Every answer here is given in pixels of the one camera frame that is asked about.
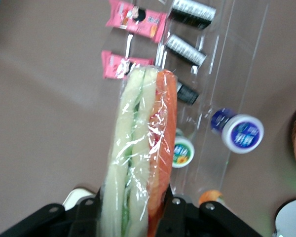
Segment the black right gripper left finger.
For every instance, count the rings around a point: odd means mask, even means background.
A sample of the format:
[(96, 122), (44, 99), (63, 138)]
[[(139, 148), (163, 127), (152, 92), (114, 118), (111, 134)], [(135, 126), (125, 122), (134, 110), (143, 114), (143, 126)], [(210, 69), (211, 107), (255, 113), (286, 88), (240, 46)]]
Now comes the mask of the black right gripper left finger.
[(51, 203), (0, 234), (0, 237), (99, 237), (101, 191), (78, 198), (74, 206)]

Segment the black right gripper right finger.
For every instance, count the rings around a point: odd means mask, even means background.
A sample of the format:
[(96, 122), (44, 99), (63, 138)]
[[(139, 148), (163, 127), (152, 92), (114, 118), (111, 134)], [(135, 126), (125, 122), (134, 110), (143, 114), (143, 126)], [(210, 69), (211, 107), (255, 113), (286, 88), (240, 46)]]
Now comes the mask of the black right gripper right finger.
[(196, 207), (170, 188), (162, 216), (163, 237), (259, 237), (252, 227), (224, 205), (208, 201)]

